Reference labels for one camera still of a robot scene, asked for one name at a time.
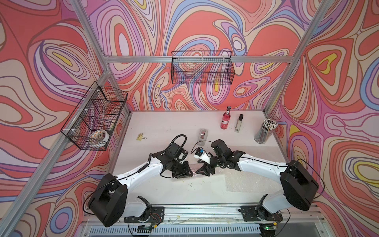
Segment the bubble wrap sheet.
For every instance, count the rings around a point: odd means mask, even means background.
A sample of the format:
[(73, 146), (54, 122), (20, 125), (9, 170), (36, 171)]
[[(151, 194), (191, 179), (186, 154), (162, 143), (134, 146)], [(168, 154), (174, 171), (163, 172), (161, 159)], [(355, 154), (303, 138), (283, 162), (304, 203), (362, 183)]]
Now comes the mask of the bubble wrap sheet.
[(281, 187), (277, 182), (253, 173), (225, 175), (227, 191), (239, 193), (274, 193)]

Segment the grey tape dispenser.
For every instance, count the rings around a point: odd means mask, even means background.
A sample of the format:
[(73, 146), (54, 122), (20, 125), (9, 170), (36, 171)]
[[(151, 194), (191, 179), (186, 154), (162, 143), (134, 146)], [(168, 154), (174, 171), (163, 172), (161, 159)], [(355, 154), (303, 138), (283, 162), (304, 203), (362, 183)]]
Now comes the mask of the grey tape dispenser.
[(199, 137), (198, 137), (198, 146), (204, 146), (207, 140), (207, 135), (208, 131), (207, 129), (201, 129), (199, 132)]

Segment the pink drink bottle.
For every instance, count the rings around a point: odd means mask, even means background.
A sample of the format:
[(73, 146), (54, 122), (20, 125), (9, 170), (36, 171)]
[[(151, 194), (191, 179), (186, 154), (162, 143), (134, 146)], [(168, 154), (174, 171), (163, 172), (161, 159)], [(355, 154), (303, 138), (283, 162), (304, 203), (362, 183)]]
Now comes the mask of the pink drink bottle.
[(221, 121), (221, 129), (227, 129), (230, 119), (231, 119), (231, 106), (227, 106), (227, 110), (224, 112), (222, 121)]

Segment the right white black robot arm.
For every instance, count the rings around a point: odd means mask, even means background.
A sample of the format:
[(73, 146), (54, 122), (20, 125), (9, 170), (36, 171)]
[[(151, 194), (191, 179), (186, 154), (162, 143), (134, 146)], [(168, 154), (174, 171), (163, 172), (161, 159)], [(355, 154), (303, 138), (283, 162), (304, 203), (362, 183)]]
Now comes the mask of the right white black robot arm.
[(194, 147), (193, 156), (203, 166), (197, 174), (210, 176), (215, 169), (228, 168), (240, 172), (254, 173), (281, 185), (281, 189), (273, 194), (265, 194), (253, 210), (240, 212), (248, 218), (260, 221), (271, 221), (281, 210), (294, 207), (308, 211), (315, 199), (319, 184), (305, 167), (297, 162), (277, 163), (251, 156), (243, 151), (232, 151), (226, 143), (218, 139), (211, 143), (214, 155), (207, 153), (202, 147)]

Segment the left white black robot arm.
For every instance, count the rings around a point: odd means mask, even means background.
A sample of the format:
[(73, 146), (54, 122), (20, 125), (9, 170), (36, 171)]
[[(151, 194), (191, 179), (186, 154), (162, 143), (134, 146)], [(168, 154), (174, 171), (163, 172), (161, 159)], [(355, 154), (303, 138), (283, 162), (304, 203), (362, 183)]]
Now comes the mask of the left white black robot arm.
[(135, 169), (118, 176), (108, 173), (85, 201), (101, 223), (107, 228), (120, 218), (136, 218), (145, 222), (151, 219), (152, 205), (142, 196), (128, 201), (128, 194), (147, 180), (170, 171), (171, 178), (180, 179), (193, 176), (189, 163), (185, 160), (188, 152), (172, 142), (163, 151), (149, 154), (148, 161)]

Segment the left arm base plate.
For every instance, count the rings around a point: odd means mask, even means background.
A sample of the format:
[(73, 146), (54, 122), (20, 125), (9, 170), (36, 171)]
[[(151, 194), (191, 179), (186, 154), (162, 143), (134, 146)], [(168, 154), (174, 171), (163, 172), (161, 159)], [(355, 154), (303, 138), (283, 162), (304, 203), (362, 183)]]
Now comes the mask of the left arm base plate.
[(147, 210), (140, 217), (125, 217), (124, 223), (161, 223), (164, 221), (165, 207), (153, 206), (148, 207)]

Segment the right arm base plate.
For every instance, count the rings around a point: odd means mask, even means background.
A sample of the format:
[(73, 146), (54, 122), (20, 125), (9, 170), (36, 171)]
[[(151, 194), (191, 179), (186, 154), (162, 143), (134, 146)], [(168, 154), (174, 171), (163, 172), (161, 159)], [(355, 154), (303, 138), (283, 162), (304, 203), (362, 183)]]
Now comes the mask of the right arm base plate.
[(282, 214), (279, 211), (269, 213), (264, 208), (258, 208), (255, 205), (243, 205), (238, 209), (238, 212), (242, 214), (244, 222), (280, 223), (283, 221)]

